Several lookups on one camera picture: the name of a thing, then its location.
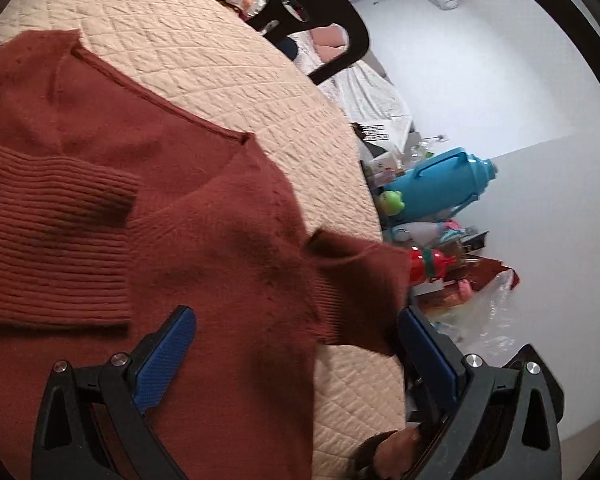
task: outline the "white wall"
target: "white wall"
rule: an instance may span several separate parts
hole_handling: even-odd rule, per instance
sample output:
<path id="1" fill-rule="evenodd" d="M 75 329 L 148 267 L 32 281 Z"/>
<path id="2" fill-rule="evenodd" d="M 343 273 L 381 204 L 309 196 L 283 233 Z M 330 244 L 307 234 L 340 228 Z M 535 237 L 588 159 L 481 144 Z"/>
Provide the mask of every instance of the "white wall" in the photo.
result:
<path id="1" fill-rule="evenodd" d="M 562 383 L 565 438 L 600 418 L 600 85 L 533 0 L 459 1 L 356 7 L 418 129 L 501 155 L 460 220 L 489 230 L 486 255 L 522 278 L 511 332 Z"/>

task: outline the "beige quilted blanket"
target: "beige quilted blanket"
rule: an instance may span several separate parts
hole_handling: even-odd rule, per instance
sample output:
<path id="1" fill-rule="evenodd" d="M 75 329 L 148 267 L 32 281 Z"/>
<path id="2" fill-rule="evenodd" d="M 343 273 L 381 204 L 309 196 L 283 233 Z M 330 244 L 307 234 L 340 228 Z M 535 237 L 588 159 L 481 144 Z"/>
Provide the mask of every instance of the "beige quilted blanket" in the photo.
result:
<path id="1" fill-rule="evenodd" d="M 80 28 L 84 46 L 174 104 L 252 131 L 294 187 L 309 230 L 379 239 L 342 112 L 279 51 L 213 0 L 12 0 L 0 43 L 28 28 Z M 315 368 L 314 478 L 342 478 L 372 434 L 404 423 L 390 359 L 323 347 Z"/>

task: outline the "red bottle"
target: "red bottle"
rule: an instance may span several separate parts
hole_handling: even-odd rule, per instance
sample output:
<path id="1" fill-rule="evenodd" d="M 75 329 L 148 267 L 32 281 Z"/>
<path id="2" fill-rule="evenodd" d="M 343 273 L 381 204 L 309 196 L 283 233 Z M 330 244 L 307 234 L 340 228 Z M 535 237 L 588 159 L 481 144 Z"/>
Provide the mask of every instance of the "red bottle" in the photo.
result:
<path id="1" fill-rule="evenodd" d="M 456 258 L 447 258 L 441 251 L 436 249 L 411 250 L 411 272 L 409 274 L 409 285 L 419 285 L 429 280 L 433 282 L 444 278 L 447 267 L 454 263 Z"/>

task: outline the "red sweater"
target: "red sweater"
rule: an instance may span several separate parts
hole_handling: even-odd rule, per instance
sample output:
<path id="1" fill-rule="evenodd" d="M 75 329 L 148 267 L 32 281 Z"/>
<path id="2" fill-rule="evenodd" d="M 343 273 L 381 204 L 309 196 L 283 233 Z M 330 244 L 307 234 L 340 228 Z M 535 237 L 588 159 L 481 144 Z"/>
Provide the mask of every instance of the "red sweater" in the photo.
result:
<path id="1" fill-rule="evenodd" d="M 409 255 L 309 238 L 252 134 L 179 110 L 78 32 L 0 46 L 0 458 L 24 480 L 53 363 L 198 336 L 154 429 L 191 478 L 309 480 L 319 340 L 388 352 Z"/>

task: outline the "metal screw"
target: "metal screw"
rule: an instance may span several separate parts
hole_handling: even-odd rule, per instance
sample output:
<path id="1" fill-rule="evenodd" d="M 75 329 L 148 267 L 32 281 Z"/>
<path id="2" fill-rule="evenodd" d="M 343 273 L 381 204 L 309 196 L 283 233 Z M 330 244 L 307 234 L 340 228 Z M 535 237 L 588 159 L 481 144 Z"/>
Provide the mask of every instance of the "metal screw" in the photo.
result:
<path id="1" fill-rule="evenodd" d="M 471 368 L 480 368 L 484 362 L 478 354 L 469 354 L 465 360 Z"/>
<path id="2" fill-rule="evenodd" d="M 538 375 L 540 373 L 540 365 L 538 363 L 533 362 L 533 361 L 529 361 L 526 364 L 526 369 L 532 375 Z"/>
<path id="3" fill-rule="evenodd" d="M 66 370 L 67 366 L 68 365 L 66 361 L 58 361 L 56 364 L 54 364 L 54 372 L 56 374 L 61 374 Z"/>
<path id="4" fill-rule="evenodd" d="M 129 361 L 129 356 L 120 352 L 119 354 L 115 354 L 111 358 L 111 364 L 114 366 L 124 366 L 126 362 Z"/>

